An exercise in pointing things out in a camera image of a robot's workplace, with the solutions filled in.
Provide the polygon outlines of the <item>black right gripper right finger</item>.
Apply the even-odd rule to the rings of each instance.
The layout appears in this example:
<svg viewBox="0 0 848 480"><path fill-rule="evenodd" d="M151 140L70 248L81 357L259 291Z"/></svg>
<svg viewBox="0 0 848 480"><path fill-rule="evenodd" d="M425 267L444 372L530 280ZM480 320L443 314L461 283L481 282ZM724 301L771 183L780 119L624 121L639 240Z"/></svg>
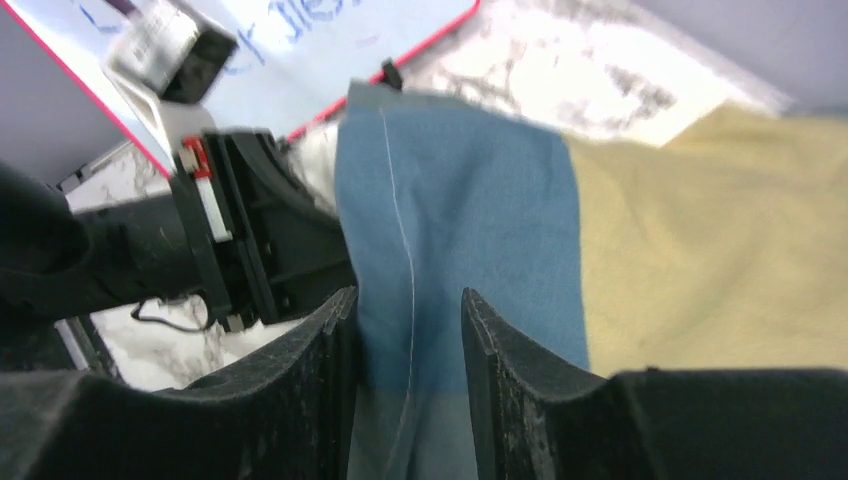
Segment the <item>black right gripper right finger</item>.
<svg viewBox="0 0 848 480"><path fill-rule="evenodd" d="M475 290L462 339L482 479L843 479L847 374L836 369L591 374Z"/></svg>

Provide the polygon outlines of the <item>blue beige checked pillowcase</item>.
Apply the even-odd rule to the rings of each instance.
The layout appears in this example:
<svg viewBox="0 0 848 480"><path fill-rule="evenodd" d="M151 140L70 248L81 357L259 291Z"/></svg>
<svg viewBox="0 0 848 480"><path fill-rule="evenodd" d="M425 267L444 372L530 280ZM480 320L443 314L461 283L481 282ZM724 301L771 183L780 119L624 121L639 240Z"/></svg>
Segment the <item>blue beige checked pillowcase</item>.
<svg viewBox="0 0 848 480"><path fill-rule="evenodd" d="M591 374L847 374L847 123L722 106L661 147L354 83L337 215L359 286L352 479L482 479L477 291Z"/></svg>

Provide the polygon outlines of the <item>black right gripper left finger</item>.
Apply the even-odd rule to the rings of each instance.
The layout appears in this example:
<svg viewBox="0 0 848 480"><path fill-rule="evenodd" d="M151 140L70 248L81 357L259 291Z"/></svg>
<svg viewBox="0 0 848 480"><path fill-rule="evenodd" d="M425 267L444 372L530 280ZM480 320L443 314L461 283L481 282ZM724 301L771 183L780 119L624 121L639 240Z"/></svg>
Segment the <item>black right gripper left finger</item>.
<svg viewBox="0 0 848 480"><path fill-rule="evenodd" d="M343 479L353 424L357 292L182 390L91 373L1 379L5 479Z"/></svg>

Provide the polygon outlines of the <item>white pillow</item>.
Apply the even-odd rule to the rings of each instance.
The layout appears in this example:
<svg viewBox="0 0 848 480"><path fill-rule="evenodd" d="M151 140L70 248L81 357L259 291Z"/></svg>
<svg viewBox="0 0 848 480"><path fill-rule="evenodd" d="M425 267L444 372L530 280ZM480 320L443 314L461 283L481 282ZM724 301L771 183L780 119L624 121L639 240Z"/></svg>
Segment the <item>white pillow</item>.
<svg viewBox="0 0 848 480"><path fill-rule="evenodd" d="M311 125L287 155L290 169L304 185L316 208L338 218L335 165L338 122Z"/></svg>

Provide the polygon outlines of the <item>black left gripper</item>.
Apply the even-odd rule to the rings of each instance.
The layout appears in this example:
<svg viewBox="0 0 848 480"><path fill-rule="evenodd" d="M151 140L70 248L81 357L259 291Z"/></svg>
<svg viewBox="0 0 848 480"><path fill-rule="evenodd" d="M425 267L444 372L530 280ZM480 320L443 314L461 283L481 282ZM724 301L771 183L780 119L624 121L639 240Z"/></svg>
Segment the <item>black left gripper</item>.
<svg viewBox="0 0 848 480"><path fill-rule="evenodd" d="M74 213L64 195L1 168L1 321L46 324L198 295L211 319L305 316L355 276L339 223L289 171L267 130L184 142L168 193Z"/></svg>

